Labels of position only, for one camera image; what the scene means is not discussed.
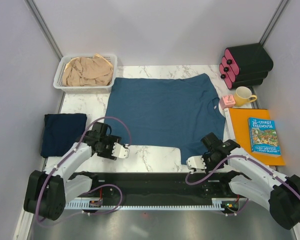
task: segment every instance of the beige towel in basket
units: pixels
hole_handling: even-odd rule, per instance
[[[107,86],[113,73],[114,66],[99,54],[75,57],[65,66],[62,83],[69,87]]]

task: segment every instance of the navy blue fabric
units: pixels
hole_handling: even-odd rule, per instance
[[[207,149],[200,140],[213,132],[223,139],[225,118],[219,98],[206,74],[188,79],[135,79],[117,77],[106,116],[121,119],[130,129],[133,145],[175,147],[181,163]],[[105,123],[112,134],[129,142],[125,128],[113,119]]]
[[[46,114],[41,156],[62,157],[86,129],[87,115]]]

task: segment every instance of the white marble surface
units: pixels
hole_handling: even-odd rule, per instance
[[[200,74],[207,74],[219,97],[234,94],[220,78],[218,65],[176,65],[176,66],[119,66],[116,76],[123,78],[147,79],[186,79]],[[66,94],[61,113],[87,114],[87,125],[93,120],[106,115],[110,94]],[[242,108],[251,108],[246,104]],[[224,131],[224,140],[228,139]],[[187,166],[181,165],[178,148],[160,146],[129,147],[126,159],[116,161],[98,157],[96,154],[85,161],[78,169],[89,172],[188,172]],[[49,157],[47,166],[56,164],[60,157]]]

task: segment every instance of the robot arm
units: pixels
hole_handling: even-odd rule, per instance
[[[279,181],[288,184],[300,195],[300,177],[287,177],[271,169],[236,142],[222,142],[213,133],[201,141],[209,153],[187,160],[188,168],[192,172],[210,172],[223,159],[232,156],[227,160],[227,164],[241,172],[228,183],[234,194],[244,196],[267,209],[274,220],[285,229],[291,229],[300,222],[300,200]]]
[[[76,169],[93,154],[96,153],[100,157],[112,160],[129,156],[129,149],[119,144],[121,137],[107,134],[109,127],[104,123],[95,123],[92,130],[85,134],[81,145],[76,148],[78,143],[75,142],[62,157],[63,159],[74,151],[67,161],[51,175],[40,203],[40,216],[51,220],[58,219],[68,202],[91,189],[93,175],[83,173],[71,180],[70,178]],[[31,173],[23,205],[25,211],[35,213],[39,192],[54,168],[57,168],[57,165],[48,167],[45,171],[35,170]]]

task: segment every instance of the pink box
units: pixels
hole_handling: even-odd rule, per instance
[[[221,109],[232,108],[236,104],[235,98],[233,95],[225,95],[220,99]]]

